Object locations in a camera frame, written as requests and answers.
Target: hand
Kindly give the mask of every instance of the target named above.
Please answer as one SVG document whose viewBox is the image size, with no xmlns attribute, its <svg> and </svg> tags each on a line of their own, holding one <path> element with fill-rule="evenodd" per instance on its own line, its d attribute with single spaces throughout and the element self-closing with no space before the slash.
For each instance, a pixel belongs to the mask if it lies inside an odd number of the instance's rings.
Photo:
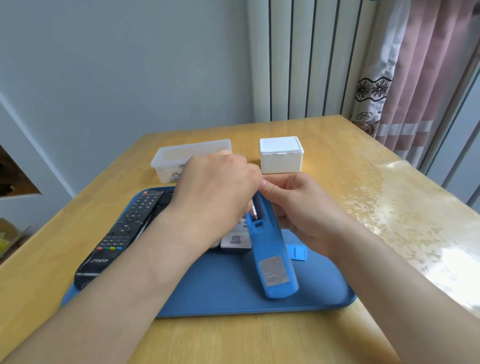
<svg viewBox="0 0 480 364">
<path fill-rule="evenodd" d="M 306 173 L 266 175 L 259 191 L 272 202 L 282 229 L 329 258 L 344 229 L 357 223 Z"/>
<path fill-rule="evenodd" d="M 195 231 L 193 243 L 203 253 L 250 210 L 261 182 L 260 168 L 229 150 L 191 157 L 165 212 Z"/>
</svg>

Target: glossy table cover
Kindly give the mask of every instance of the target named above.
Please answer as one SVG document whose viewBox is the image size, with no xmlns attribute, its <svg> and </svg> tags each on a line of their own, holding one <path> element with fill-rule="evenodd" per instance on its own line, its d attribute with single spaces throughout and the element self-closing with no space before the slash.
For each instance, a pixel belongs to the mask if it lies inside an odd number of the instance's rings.
<svg viewBox="0 0 480 364">
<path fill-rule="evenodd" d="M 162 146 L 299 137 L 302 170 L 429 280 L 480 316 L 480 216 L 341 116 L 146 134 L 0 266 L 0 360 L 59 308 L 84 257 L 138 191 L 161 185 Z M 343 310 L 155 320 L 131 363 L 397 363 L 360 300 Z"/>
</svg>

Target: label sticker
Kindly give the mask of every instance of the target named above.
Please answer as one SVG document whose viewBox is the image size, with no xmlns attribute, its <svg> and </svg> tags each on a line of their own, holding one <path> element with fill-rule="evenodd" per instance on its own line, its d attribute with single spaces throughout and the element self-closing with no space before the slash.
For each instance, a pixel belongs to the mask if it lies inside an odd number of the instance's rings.
<svg viewBox="0 0 480 364">
<path fill-rule="evenodd" d="M 252 243 L 250 242 L 250 235 L 248 233 L 231 232 L 222 238 L 220 246 L 222 248 L 250 249 Z"/>
<path fill-rule="evenodd" d="M 258 262 L 258 265 L 260 266 L 260 271 L 262 272 L 267 287 L 290 282 L 281 256 L 276 255 L 261 260 Z"/>
</svg>

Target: right hand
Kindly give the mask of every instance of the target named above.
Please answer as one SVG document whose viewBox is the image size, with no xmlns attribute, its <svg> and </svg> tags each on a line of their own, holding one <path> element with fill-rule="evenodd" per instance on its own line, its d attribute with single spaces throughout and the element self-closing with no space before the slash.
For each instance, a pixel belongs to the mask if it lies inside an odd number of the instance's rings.
<svg viewBox="0 0 480 364">
<path fill-rule="evenodd" d="M 306 173 L 265 175 L 259 191 L 272 202 L 282 229 L 328 258 L 345 229 L 358 224 Z"/>
</svg>

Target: curtain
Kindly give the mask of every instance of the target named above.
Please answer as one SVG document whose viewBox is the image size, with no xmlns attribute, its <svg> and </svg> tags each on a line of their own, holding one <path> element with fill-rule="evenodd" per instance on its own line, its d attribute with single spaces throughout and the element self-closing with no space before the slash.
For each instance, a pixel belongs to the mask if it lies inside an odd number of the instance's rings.
<svg viewBox="0 0 480 364">
<path fill-rule="evenodd" d="M 476 0 L 379 4 L 351 121 L 417 167 Z"/>
</svg>

